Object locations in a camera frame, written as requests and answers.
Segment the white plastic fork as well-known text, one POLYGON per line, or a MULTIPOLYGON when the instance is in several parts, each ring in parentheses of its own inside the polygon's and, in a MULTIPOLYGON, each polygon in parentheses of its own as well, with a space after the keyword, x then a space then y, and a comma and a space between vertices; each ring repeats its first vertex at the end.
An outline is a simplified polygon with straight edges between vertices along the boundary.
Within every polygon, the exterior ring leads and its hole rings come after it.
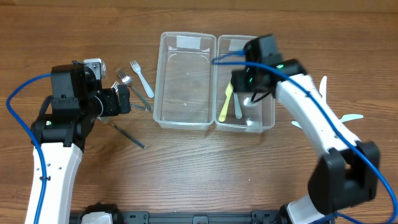
POLYGON ((120 83, 118 81, 115 81, 113 83, 113 85, 111 86, 111 88, 113 88, 115 90, 115 92, 118 92, 118 86, 120 85, 120 83))

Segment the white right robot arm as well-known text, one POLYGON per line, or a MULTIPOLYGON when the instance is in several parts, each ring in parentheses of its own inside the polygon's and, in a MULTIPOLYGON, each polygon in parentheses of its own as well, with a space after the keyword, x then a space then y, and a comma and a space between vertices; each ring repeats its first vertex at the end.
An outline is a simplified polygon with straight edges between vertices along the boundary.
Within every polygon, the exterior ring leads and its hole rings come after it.
POLYGON ((336 117, 300 62, 242 65, 231 73, 233 90, 272 95, 301 126, 318 157, 308 194, 281 206, 277 222, 326 223, 341 209, 373 200, 380 179, 378 147, 362 142, 336 117))

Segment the light blue plastic knife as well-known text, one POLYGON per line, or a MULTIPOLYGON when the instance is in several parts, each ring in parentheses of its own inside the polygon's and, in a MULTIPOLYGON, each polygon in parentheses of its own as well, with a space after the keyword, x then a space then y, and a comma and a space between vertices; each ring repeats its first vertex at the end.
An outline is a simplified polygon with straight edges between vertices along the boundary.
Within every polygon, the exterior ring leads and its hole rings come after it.
POLYGON ((293 124, 294 126, 300 128, 300 129, 302 128, 301 125, 296 121, 292 121, 291 124, 293 124))

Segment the teal plastic knife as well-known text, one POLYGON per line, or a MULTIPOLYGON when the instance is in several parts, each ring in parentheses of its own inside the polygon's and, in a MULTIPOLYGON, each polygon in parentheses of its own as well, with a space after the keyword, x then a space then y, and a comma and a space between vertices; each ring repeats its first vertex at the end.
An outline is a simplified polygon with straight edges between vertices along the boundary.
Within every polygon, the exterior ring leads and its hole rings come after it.
POLYGON ((356 119, 363 119, 364 116, 362 114, 345 114, 340 118, 340 121, 342 123, 345 123, 347 121, 352 121, 356 119))

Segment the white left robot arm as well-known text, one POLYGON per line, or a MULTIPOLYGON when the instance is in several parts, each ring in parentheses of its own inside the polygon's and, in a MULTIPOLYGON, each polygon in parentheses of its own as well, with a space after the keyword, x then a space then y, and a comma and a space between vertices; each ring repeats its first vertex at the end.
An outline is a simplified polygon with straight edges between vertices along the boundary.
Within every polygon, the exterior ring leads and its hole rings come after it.
POLYGON ((75 176, 95 120, 130 112, 127 86, 103 88, 105 73, 100 58, 52 68, 52 94, 30 128, 39 146, 26 223, 69 222, 75 176))

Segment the pale grey-blue plastic knife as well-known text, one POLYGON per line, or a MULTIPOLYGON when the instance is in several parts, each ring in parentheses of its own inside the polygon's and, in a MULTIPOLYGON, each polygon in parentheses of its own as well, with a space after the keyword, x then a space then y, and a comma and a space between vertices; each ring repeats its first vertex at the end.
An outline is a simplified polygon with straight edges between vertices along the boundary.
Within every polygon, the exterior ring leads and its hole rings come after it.
POLYGON ((234 97, 234 112, 235 112, 235 117, 236 119, 241 119, 243 114, 241 111, 241 107, 239 104, 239 98, 238 98, 238 94, 233 92, 233 97, 234 97))

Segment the yellow plastic knife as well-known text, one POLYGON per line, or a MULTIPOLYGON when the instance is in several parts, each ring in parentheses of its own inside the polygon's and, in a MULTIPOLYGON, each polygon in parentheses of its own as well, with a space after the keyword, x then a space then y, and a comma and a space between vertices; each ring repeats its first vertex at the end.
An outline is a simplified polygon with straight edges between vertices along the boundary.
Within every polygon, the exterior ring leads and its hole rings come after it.
POLYGON ((229 101, 230 101, 232 92, 233 92, 233 86, 232 86, 231 82, 229 82, 226 87, 226 90, 225 90, 226 99, 224 101, 223 107, 222 107, 220 115, 219 115, 219 121, 221 123, 223 123, 226 120, 226 116, 228 113, 229 101))

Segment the white plastic knife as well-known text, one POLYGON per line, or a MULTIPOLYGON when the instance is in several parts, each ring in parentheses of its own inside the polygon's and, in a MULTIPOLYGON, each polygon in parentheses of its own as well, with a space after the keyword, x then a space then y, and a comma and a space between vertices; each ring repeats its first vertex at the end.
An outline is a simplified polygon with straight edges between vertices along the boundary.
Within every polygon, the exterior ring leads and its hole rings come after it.
POLYGON ((321 79, 320 86, 319 86, 319 93, 322 97, 322 100, 326 102, 326 93, 327 93, 327 76, 324 76, 321 79))

